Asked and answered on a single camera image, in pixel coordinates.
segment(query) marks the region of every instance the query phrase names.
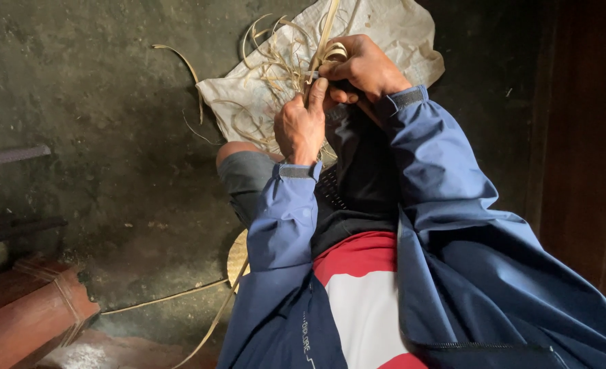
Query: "blue jacket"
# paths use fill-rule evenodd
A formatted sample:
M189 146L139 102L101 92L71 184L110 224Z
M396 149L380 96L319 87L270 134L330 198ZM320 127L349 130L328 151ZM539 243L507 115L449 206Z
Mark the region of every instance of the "blue jacket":
M399 109L406 93L419 101ZM410 351L429 368L606 369L606 298L523 219L488 209L497 191L455 119L423 86L376 107L401 171L399 323ZM311 270L320 171L275 165L218 368L346 368Z

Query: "white stripe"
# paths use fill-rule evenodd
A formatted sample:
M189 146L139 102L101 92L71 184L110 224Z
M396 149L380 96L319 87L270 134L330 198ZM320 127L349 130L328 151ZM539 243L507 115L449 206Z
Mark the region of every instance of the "white stripe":
M349 369L377 369L408 352L399 330L396 273L335 274L326 291Z

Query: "concrete floor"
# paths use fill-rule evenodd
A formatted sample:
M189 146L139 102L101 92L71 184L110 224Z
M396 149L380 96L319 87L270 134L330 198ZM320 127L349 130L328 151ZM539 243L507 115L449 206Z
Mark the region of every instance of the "concrete floor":
M0 149L45 143L54 154L0 166L0 212L62 215L70 225L12 245L82 266L102 309L224 277L241 225L216 177L217 147L197 122L190 75L238 62L238 40L265 13L294 16L312 0L0 0ZM423 0L446 73L430 89L462 124L500 191L524 212L540 2ZM221 139L205 111L199 133ZM94 328L192 347L227 287L100 318ZM227 314L209 343L218 350Z

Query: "hand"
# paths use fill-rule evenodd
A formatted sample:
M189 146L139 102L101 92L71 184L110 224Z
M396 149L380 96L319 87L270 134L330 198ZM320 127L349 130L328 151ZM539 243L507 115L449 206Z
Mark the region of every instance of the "hand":
M340 42L346 47L348 60L322 65L319 67L321 77L331 81L349 80L353 86L364 91L372 103L380 100L382 96L412 87L396 65L368 36L346 36L329 41L333 42Z
M327 88L328 80L319 78L310 88L307 109L303 95L297 94L275 115L275 140L290 164L312 165L317 161L326 135L323 102Z

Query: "knee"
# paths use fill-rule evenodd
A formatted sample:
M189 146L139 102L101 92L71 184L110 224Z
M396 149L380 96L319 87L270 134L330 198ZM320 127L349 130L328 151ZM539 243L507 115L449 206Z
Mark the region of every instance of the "knee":
M221 163L225 160L225 158L234 154L235 152L240 152L240 151L261 152L261 150L259 148L257 148L255 145L253 145L250 142L231 141L231 142L224 144L219 149L219 152L216 154L216 167L218 168L219 165L221 165Z

